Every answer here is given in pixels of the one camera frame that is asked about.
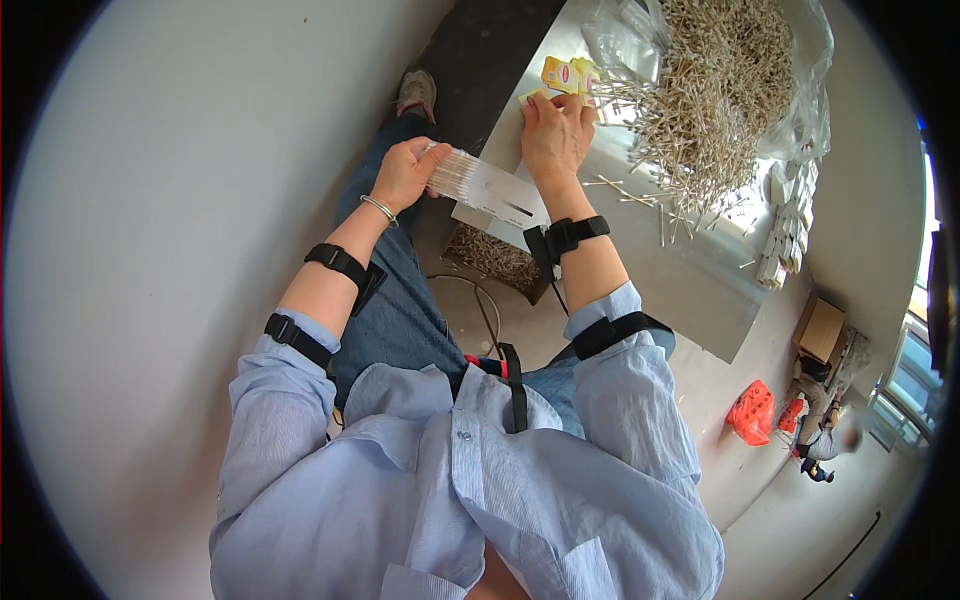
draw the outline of red plastic bag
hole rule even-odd
[[[780,415],[780,420],[777,421],[777,428],[790,434],[797,431],[797,415],[799,415],[803,409],[803,400],[799,398],[790,400],[790,405],[786,407],[786,410]]]
[[[774,395],[758,379],[750,384],[727,413],[727,423],[733,425],[733,431],[748,445],[768,444],[774,407]]]

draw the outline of stainless steel surface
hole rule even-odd
[[[589,2],[569,0],[566,3],[517,83],[481,159],[529,178],[526,166],[521,164],[519,140],[523,117],[516,97],[541,86],[540,70],[546,57],[569,60],[589,56],[580,34],[580,24],[589,18]],[[581,181],[596,181],[597,176],[602,175],[609,180],[625,181],[621,187],[635,196],[659,192],[643,169],[629,173],[632,165],[626,160],[626,149],[632,144],[633,134],[626,129],[598,127],[580,169]],[[684,223],[677,231],[677,220],[669,227],[669,237],[674,242],[661,248],[658,208],[640,202],[622,203],[619,201],[622,195],[607,185],[585,187],[584,191],[596,211],[610,224],[611,239],[643,297],[643,311],[731,363],[766,299],[767,291],[756,281],[756,269],[740,269],[740,266],[751,260],[759,262],[773,225],[770,212],[757,204],[756,214],[741,215],[739,226],[720,219],[715,229],[701,227],[692,241],[686,233],[688,224]],[[659,197],[659,200],[667,202],[667,211],[672,210],[669,199]],[[519,229],[473,212],[458,204],[452,216],[525,249]],[[743,235],[744,228],[754,218],[754,230]],[[704,224],[710,221],[712,218],[708,215]]]

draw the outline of person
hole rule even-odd
[[[812,458],[804,458],[800,465],[800,472],[806,473],[813,481],[826,481],[833,483],[833,471],[825,471],[820,467],[820,462]]]
[[[840,421],[840,400],[833,401],[827,395],[824,382],[830,372],[829,364],[822,364],[809,356],[794,363],[796,377],[787,389],[787,399],[792,400],[803,393],[809,406],[797,436],[796,450],[804,459],[801,472],[814,481],[833,481],[833,472],[824,473],[819,463],[829,461],[841,452],[855,452],[862,441],[862,434],[853,417]]]
[[[649,332],[573,368],[584,439],[563,432],[530,386],[528,427],[512,433],[512,388],[454,342],[409,236],[427,178],[451,152],[424,152],[435,98],[426,73],[404,77],[397,119],[361,160],[326,238],[387,273],[366,308],[351,318],[357,285],[311,261],[276,310],[334,353],[336,382],[272,335],[239,360],[210,534],[214,595],[712,597],[723,545]],[[577,180],[593,110],[538,95],[522,112],[523,156],[551,220],[594,216]],[[608,236],[564,253],[562,268],[568,340],[640,309]],[[336,396],[344,429],[327,442]]]

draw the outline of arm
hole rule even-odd
[[[429,141],[419,137],[402,142],[384,157],[370,195],[395,215],[420,197],[430,173],[450,154],[450,146],[440,144],[418,160]],[[366,267],[389,224],[379,208],[360,203],[326,242],[342,247]],[[336,352],[356,295],[356,285],[347,276],[306,263],[276,311]],[[211,556],[230,525],[264,490],[324,445],[336,393],[323,369],[268,335],[260,336],[253,354],[240,359],[238,370],[229,386],[233,425],[220,471]]]
[[[449,144],[438,144],[418,159],[430,141],[429,137],[418,137],[391,148],[383,158],[380,173],[370,193],[371,198],[385,205],[395,215],[416,202],[430,174],[452,151]],[[326,243],[340,246],[366,269],[373,246],[389,224],[390,220],[379,208],[360,203],[326,238]],[[347,327],[350,308],[356,296],[357,287],[349,277],[321,264],[308,262],[300,268],[280,299],[280,307],[308,315],[339,340]]]
[[[523,157],[551,220],[595,215],[577,179],[593,138],[593,108],[583,108],[576,96],[537,94],[522,110]],[[604,317],[640,310],[609,236],[584,240],[562,255],[561,266],[571,312],[566,339]],[[650,334],[641,331],[590,357],[574,377],[574,408],[588,442],[693,499],[700,477],[696,448],[673,400],[673,373]]]
[[[541,94],[527,98],[523,107],[523,157],[537,184],[550,220],[582,221],[596,216],[577,179],[593,139],[594,108],[584,108],[579,96]],[[571,313],[604,298],[630,280],[620,256],[607,235],[580,242],[576,250],[560,257],[564,291]]]
[[[827,430],[833,429],[840,423],[840,400],[834,400],[827,409]]]

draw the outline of clear plastic bag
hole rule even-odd
[[[580,27],[580,32],[590,56],[607,72],[615,77],[633,75],[656,84],[660,80],[663,52],[669,47],[670,29],[659,0],[649,1],[657,5],[659,21],[634,0],[601,0],[593,18]]]
[[[641,37],[657,44],[662,52],[673,46],[670,26],[666,24],[660,0],[623,0],[620,4],[620,19],[633,27]]]
[[[790,108],[757,143],[760,157],[819,158],[830,151],[827,71],[833,63],[833,31],[820,0],[784,1],[783,17],[793,33],[793,73],[797,89]]]

